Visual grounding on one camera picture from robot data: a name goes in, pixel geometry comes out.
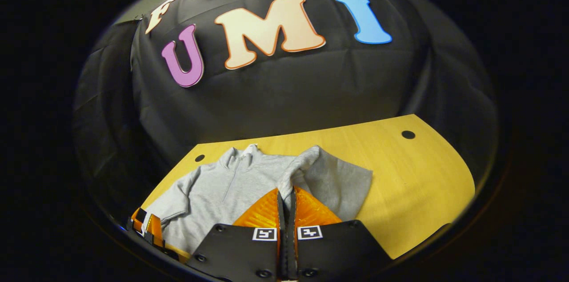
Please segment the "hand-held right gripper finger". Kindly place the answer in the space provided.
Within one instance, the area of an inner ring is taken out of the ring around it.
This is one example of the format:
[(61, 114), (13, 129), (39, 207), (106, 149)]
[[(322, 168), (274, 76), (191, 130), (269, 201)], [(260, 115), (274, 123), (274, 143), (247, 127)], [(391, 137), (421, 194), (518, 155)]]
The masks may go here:
[(212, 280), (278, 282), (284, 224), (282, 198), (272, 189), (231, 225), (213, 225), (187, 266)]
[(286, 220), (286, 278), (290, 280), (363, 282), (392, 263), (361, 221), (342, 221), (304, 189), (293, 188)]

